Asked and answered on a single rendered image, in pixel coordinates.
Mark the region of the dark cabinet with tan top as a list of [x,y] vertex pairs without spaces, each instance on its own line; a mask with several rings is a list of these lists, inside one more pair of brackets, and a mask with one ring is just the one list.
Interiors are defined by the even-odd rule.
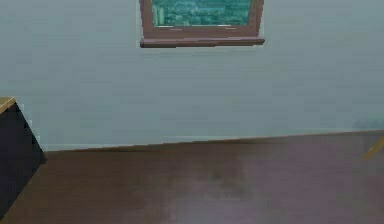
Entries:
[[46,161],[16,99],[0,96],[0,220]]

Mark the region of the tan wooden furniture leg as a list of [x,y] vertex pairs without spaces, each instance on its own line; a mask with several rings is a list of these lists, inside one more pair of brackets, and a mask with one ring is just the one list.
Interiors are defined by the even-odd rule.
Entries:
[[384,147],[384,136],[381,137],[364,155],[364,159],[371,158]]

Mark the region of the brown framed window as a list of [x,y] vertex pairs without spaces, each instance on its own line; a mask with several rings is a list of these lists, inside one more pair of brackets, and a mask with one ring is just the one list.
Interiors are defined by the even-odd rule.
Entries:
[[142,48],[262,45],[264,0],[139,0]]

